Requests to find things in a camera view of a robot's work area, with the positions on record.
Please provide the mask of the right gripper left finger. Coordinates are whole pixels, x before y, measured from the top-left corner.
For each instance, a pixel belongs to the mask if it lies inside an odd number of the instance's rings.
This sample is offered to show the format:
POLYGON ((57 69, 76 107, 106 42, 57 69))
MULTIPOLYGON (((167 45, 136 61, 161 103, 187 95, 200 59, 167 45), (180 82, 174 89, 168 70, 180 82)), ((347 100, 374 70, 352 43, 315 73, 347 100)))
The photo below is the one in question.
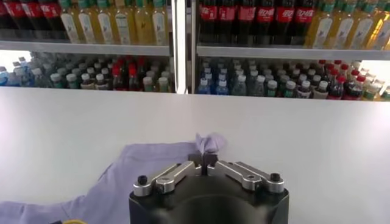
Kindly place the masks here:
POLYGON ((189 154, 187 161, 168 165, 149 175, 140 175, 133 184, 133 195, 148 197, 153 194, 171 194, 180 187, 195 189, 201 177, 202 155, 189 154))

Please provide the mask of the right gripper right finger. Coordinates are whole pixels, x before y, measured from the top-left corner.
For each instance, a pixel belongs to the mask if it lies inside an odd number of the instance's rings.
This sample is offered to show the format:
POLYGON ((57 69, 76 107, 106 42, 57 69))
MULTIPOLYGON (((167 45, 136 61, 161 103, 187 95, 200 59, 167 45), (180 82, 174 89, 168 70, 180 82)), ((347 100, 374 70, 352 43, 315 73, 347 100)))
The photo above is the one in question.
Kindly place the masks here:
POLYGON ((218 181, 237 184, 241 189, 255 192, 284 192, 285 182, 279 173, 266 173, 244 162, 227 162, 215 154, 204 155, 204 172, 218 181))

